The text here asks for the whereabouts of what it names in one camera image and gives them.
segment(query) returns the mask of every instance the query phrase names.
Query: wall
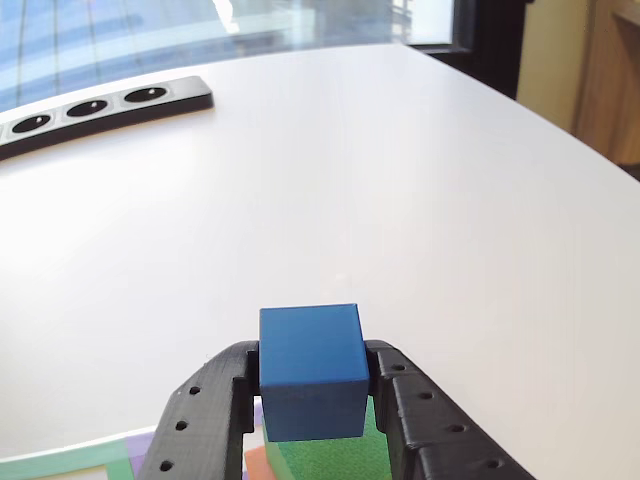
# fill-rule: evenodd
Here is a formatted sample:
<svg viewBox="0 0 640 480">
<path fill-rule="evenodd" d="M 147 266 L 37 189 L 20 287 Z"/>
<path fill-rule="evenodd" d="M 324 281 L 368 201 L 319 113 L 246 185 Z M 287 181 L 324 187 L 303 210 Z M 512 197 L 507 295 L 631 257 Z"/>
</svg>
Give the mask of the wall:
<svg viewBox="0 0 640 480">
<path fill-rule="evenodd" d="M 535 0 L 525 24 L 518 102 L 571 131 L 587 46 L 589 0 Z"/>
</svg>

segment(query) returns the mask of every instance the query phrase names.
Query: window frame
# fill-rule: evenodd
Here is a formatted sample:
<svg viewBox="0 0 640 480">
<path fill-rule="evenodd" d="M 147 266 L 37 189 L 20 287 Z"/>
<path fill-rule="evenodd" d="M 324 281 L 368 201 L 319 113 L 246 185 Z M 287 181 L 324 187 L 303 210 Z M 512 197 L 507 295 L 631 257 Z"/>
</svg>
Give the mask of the window frame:
<svg viewBox="0 0 640 480">
<path fill-rule="evenodd" d="M 534 0 L 456 0 L 453 41 L 411 45 L 515 99 L 527 4 Z"/>
</svg>

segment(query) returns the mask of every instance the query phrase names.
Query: green foam block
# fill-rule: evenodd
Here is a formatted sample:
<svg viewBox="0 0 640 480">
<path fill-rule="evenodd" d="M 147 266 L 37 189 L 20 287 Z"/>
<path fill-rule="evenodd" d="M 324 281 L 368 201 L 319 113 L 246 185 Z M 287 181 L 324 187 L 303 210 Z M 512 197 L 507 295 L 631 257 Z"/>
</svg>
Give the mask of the green foam block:
<svg viewBox="0 0 640 480">
<path fill-rule="evenodd" d="M 390 480 L 387 437 L 376 428 L 373 400 L 367 400 L 364 435 L 358 438 L 270 442 L 267 458 L 278 480 Z"/>
</svg>

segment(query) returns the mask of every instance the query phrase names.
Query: white table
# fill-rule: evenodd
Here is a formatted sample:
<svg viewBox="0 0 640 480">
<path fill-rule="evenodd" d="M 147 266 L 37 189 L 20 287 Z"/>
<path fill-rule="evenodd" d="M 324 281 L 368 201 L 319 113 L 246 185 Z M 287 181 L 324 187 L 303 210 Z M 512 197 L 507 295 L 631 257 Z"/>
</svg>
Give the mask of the white table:
<svg viewBox="0 0 640 480">
<path fill-rule="evenodd" d="M 235 60 L 216 109 L 0 163 L 0 456 L 153 425 L 263 306 L 357 302 L 539 479 L 640 468 L 640 185 L 402 46 Z"/>
</svg>

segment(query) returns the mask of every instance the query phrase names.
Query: purple block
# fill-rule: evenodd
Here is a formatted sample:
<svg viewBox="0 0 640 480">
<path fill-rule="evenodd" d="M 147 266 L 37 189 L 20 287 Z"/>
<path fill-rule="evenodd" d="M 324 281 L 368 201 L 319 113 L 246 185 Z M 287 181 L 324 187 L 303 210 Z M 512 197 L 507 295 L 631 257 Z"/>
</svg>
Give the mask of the purple block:
<svg viewBox="0 0 640 480">
<path fill-rule="evenodd" d="M 147 450 L 149 450 L 151 440 L 153 440 L 153 432 L 134 435 L 125 439 L 127 452 L 129 453 L 129 462 L 131 462 L 133 476 L 136 478 L 144 463 L 144 456 Z"/>
<path fill-rule="evenodd" d="M 256 427 L 262 425 L 262 403 L 256 403 L 253 406 L 253 424 Z"/>
</svg>

